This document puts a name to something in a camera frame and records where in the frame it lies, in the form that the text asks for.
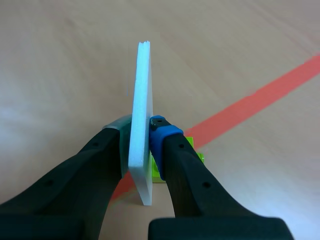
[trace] foam board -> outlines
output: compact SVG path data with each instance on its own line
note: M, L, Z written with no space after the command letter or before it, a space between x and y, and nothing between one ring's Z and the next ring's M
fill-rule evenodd
M128 168L143 205L152 204L149 121L153 116L150 42L138 44Z

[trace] blue clamp pad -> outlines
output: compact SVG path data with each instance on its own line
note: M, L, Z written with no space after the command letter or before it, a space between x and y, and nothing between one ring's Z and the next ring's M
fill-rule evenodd
M160 115L156 115L150 118L149 125L149 148L154 158L156 166L158 167L160 177L164 179L163 160L162 160L162 147L165 137L174 134L184 134L184 132L171 125L167 120Z

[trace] wooden floor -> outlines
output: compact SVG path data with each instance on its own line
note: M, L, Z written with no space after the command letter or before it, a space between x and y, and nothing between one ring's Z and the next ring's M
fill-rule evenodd
M0 0L0 202L130 114L139 41L154 114L188 129L319 53L318 0ZM320 239L320 76L203 147L251 211ZM100 239L145 240L165 184L107 210Z

